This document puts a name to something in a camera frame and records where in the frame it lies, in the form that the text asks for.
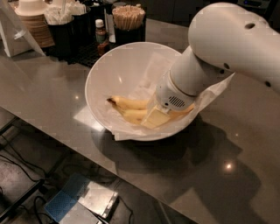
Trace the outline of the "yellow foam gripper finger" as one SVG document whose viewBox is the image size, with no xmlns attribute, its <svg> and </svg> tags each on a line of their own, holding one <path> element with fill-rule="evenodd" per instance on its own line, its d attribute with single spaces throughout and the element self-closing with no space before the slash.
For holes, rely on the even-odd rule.
<svg viewBox="0 0 280 224">
<path fill-rule="evenodd" d="M 148 129 L 155 129 L 167 123 L 171 119 L 168 111 L 168 108 L 163 108 L 160 105 L 148 108 L 146 115 L 141 121 L 141 125 Z"/>
</svg>

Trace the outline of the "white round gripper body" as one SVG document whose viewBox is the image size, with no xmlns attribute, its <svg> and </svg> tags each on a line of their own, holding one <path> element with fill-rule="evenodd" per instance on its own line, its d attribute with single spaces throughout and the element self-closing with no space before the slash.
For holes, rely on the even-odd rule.
<svg viewBox="0 0 280 224">
<path fill-rule="evenodd" d="M 157 102 L 167 109 L 174 111 L 183 111 L 191 106 L 195 98 L 184 94 L 177 86 L 173 83 L 171 77 L 171 71 L 167 71 L 163 77 L 159 80 L 155 96 Z"/>
</svg>

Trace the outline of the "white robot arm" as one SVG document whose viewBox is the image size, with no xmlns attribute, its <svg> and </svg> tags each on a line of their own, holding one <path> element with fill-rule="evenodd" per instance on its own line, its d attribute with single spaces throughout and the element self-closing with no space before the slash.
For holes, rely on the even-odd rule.
<svg viewBox="0 0 280 224">
<path fill-rule="evenodd" d="M 209 4 L 190 23 L 188 43 L 158 82 L 144 127 L 154 129 L 174 113 L 205 108 L 215 98 L 207 90 L 232 74 L 280 92 L 280 34 L 257 14 L 232 3 Z"/>
</svg>

